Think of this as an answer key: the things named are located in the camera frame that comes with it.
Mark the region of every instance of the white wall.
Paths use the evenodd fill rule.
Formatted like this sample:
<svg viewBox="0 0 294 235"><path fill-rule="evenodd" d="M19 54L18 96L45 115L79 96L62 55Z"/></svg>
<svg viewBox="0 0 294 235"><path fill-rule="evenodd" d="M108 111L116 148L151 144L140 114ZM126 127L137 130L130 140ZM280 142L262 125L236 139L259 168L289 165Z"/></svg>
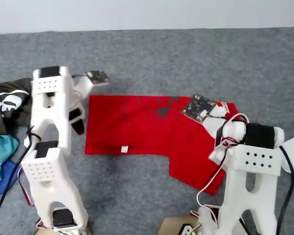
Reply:
<svg viewBox="0 0 294 235"><path fill-rule="evenodd" d="M294 26L294 0L0 0L0 33Z"/></svg>

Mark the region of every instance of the red t-shirt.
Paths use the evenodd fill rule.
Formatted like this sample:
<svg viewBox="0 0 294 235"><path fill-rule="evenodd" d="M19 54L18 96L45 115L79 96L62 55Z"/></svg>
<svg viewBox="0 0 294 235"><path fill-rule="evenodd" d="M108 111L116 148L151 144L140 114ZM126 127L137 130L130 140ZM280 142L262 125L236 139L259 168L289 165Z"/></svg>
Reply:
<svg viewBox="0 0 294 235"><path fill-rule="evenodd" d="M218 167L208 159L214 139L180 113L189 101L184 96L90 96L85 154L167 156L172 177L203 188ZM237 113L234 104L227 106L228 116ZM122 146L128 146L126 153ZM223 177L222 171L206 192L216 193Z"/></svg>

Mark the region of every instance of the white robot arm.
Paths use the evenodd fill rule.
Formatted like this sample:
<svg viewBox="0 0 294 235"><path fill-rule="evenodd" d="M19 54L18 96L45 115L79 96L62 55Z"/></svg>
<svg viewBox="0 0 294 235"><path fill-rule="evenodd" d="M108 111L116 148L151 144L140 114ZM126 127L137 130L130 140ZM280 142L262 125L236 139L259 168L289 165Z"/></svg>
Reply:
<svg viewBox="0 0 294 235"><path fill-rule="evenodd" d="M225 137L240 144L224 153L226 147L222 146L220 138ZM213 221L206 207L199 208L201 235L245 235L233 229L246 210L251 210L259 234L276 234L275 197L283 158L277 147L283 142L284 132L278 127L234 120L220 128L216 149L209 158L217 164L222 163L226 169L224 201L219 209L218 223ZM246 189L249 172L256 175L252 191Z"/></svg>
<svg viewBox="0 0 294 235"><path fill-rule="evenodd" d="M85 111L81 101L94 86L108 82L103 72L91 71L81 75L75 86L68 68L59 66L33 73L30 126L35 135L21 164L37 213L46 228L68 235L86 235L88 214L70 179L64 156L71 152L71 126L78 134L84 133ZM39 137L50 124L57 128L59 139L42 142ZM65 208L55 208L54 202L62 203Z"/></svg>

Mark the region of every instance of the circuit board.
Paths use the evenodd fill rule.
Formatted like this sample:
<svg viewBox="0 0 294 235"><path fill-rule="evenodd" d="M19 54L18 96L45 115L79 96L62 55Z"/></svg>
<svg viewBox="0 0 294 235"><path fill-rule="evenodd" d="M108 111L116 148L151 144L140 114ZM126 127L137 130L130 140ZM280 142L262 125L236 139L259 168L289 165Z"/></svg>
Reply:
<svg viewBox="0 0 294 235"><path fill-rule="evenodd" d="M195 94L181 113L195 121L203 123L215 106L216 103L214 101Z"/></svg>
<svg viewBox="0 0 294 235"><path fill-rule="evenodd" d="M109 85L110 79L103 71L92 70L87 72L86 75L95 86Z"/></svg>

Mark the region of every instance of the white label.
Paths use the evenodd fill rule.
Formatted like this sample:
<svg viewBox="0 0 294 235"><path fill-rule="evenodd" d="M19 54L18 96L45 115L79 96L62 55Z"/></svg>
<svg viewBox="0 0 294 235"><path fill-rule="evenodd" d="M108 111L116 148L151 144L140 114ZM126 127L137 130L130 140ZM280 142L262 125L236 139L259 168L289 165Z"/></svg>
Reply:
<svg viewBox="0 0 294 235"><path fill-rule="evenodd" d="M227 113L230 112L229 107L227 106L227 104L225 102L221 102L222 107L224 107L227 111Z"/></svg>
<svg viewBox="0 0 294 235"><path fill-rule="evenodd" d="M127 153L127 151L128 151L128 146L121 147L121 153Z"/></svg>

